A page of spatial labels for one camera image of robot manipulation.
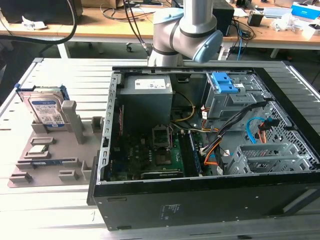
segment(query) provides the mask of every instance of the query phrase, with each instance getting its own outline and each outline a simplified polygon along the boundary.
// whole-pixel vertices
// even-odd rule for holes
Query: white paper
[[[22,16],[22,25],[26,27],[27,29],[32,29],[32,30],[39,30],[39,29],[46,29],[47,26],[43,21],[30,21],[26,19],[24,16]]]
[[[235,8],[233,16],[243,18],[248,17],[248,14],[242,8]]]

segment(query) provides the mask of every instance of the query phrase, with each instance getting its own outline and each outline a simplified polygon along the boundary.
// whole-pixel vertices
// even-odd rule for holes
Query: motherboard chip
[[[170,165],[171,162],[171,153],[167,150],[158,150],[155,154],[155,165]]]

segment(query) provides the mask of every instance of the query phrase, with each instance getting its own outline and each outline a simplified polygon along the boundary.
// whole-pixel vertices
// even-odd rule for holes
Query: black box
[[[217,20],[216,29],[220,30],[225,37],[229,35],[234,12],[234,8],[226,0],[213,1],[213,15]]]
[[[81,0],[71,0],[77,17],[83,13]],[[67,0],[1,0],[1,11],[10,24],[22,22],[22,16],[45,24],[72,25],[72,13]]]
[[[249,26],[259,27],[263,17],[263,14],[251,12],[247,23]]]

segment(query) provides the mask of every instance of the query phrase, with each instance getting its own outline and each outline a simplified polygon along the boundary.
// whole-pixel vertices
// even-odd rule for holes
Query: gray robot arm
[[[213,15],[213,0],[183,0],[183,9],[164,8],[154,14],[148,65],[175,67],[179,54],[206,63],[217,53],[222,40]]]

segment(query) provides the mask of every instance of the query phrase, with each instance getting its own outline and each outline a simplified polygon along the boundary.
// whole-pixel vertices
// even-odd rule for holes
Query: white sticker
[[[32,107],[44,125],[62,127],[65,122],[57,110],[57,103],[53,100],[32,101]]]
[[[44,161],[36,161],[32,163],[33,165],[47,165]]]
[[[223,151],[223,156],[230,156],[230,151],[229,151],[229,149]]]
[[[202,118],[203,118],[203,119],[208,119],[208,114],[207,114],[206,111],[203,111],[203,112],[202,112]]]
[[[216,167],[216,172],[219,174],[219,175],[223,175],[224,174],[224,171],[221,169],[221,167],[217,166]]]
[[[166,89],[164,79],[136,79],[134,81],[135,89]]]
[[[245,87],[242,83],[233,84],[233,86],[236,87],[236,88],[244,88]]]

